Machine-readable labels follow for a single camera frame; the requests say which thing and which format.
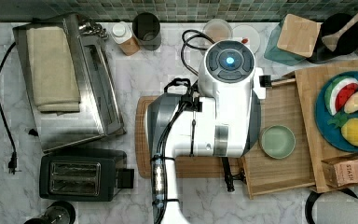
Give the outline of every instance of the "mosaic tile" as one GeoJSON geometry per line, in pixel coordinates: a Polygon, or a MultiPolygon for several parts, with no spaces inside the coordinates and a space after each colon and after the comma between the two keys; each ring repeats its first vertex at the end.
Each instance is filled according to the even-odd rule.
{"type": "Polygon", "coordinates": [[[354,15],[358,0],[35,0],[57,14],[79,12],[97,21],[132,20],[141,12],[161,21],[281,21],[287,13],[323,21],[332,12],[354,15]]]}

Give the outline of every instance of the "kitchen counter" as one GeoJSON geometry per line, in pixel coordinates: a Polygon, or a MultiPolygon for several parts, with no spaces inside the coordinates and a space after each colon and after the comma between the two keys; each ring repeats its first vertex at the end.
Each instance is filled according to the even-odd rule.
{"type": "MultiPolygon", "coordinates": [[[[288,67],[264,59],[269,35],[277,23],[231,25],[235,27],[238,24],[252,25],[260,33],[261,46],[255,54],[257,65],[273,79],[300,67],[314,66],[303,62],[288,67]]],[[[11,28],[18,25],[0,23],[0,62],[9,45],[14,42],[11,28]]],[[[113,23],[102,25],[109,29],[113,23]]],[[[175,77],[188,77],[192,82],[197,79],[180,60],[181,34],[185,29],[201,30],[202,26],[200,23],[162,23],[161,47],[154,52],[141,50],[130,57],[125,56],[111,38],[106,41],[117,100],[128,132],[89,143],[89,146],[125,151],[129,167],[135,169],[135,183],[134,189],[122,190],[109,203],[72,203],[76,209],[76,223],[153,223],[150,180],[141,178],[136,166],[136,106],[139,97],[161,94],[165,85],[175,77]]],[[[339,59],[354,57],[342,56],[339,59]]],[[[198,51],[187,49],[186,60],[194,68],[198,69],[201,58],[198,51]]],[[[43,153],[38,139],[28,134],[35,124],[16,48],[7,58],[1,78],[0,94],[7,122],[18,147],[18,168],[21,172],[10,175],[7,171],[12,149],[0,117],[0,224],[24,223],[45,211],[52,201],[39,197],[38,178],[43,153]]],[[[235,191],[228,193],[223,177],[178,179],[178,185],[183,213],[191,223],[307,223],[304,204],[310,194],[308,189],[287,190],[249,200],[246,187],[239,181],[235,181],[235,191]]]]}

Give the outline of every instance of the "white bottle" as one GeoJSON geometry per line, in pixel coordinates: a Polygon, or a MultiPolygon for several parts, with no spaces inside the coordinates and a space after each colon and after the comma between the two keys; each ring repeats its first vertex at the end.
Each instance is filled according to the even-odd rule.
{"type": "Polygon", "coordinates": [[[128,56],[136,53],[140,49],[130,27],[124,21],[116,23],[113,26],[112,37],[128,56]]]}

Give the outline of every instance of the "wooden cutting board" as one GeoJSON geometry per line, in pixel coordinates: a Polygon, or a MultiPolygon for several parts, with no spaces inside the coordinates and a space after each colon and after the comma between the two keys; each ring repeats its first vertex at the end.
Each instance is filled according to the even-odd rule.
{"type": "MultiPolygon", "coordinates": [[[[143,96],[138,101],[135,118],[135,152],[139,175],[150,178],[150,153],[145,138],[144,117],[147,107],[157,96],[143,96]]],[[[230,158],[232,174],[237,174],[240,169],[239,159],[230,158]]],[[[178,157],[176,158],[176,175],[179,178],[223,177],[222,161],[217,157],[178,157]]]]}
{"type": "Polygon", "coordinates": [[[309,58],[315,48],[321,24],[287,14],[277,43],[278,49],[309,58]]]}
{"type": "Polygon", "coordinates": [[[335,190],[335,188],[329,187],[325,183],[321,160],[343,156],[349,153],[338,150],[324,140],[315,122],[315,102],[319,91],[330,78],[348,71],[358,71],[358,60],[300,69],[286,75],[287,77],[296,77],[301,109],[308,143],[310,145],[310,156],[315,175],[316,191],[319,193],[335,190]]]}

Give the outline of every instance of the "blue light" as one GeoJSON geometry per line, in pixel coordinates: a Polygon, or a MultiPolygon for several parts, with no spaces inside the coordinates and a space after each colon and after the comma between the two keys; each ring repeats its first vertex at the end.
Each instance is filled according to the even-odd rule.
{"type": "Polygon", "coordinates": [[[234,63],[234,59],[231,57],[228,57],[228,58],[226,58],[226,63],[232,64],[232,63],[234,63]]]}

